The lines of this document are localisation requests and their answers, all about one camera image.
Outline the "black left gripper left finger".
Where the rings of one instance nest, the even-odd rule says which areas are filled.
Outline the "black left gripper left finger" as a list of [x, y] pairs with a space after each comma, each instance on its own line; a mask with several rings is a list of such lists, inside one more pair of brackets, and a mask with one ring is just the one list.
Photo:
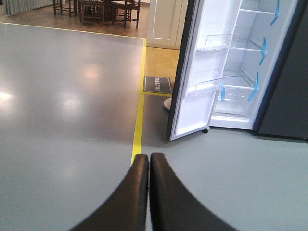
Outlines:
[[129, 171], [109, 198], [72, 231], [144, 231], [149, 161], [135, 156]]

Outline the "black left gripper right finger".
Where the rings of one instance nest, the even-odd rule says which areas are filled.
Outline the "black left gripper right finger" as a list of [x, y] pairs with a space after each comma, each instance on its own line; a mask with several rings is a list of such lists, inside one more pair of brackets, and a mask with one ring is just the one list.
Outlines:
[[153, 231], [236, 230], [190, 193], [163, 153], [151, 154], [149, 197]]

